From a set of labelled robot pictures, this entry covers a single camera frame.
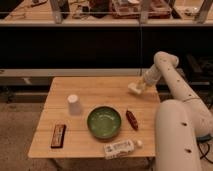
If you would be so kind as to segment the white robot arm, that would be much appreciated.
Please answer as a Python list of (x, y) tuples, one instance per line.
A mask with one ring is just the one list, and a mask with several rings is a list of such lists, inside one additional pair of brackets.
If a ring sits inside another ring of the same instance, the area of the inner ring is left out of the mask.
[(176, 71), (177, 56), (160, 51), (143, 77), (147, 86), (163, 77), (173, 98), (155, 114), (156, 171), (202, 171), (197, 138), (213, 131), (213, 115)]

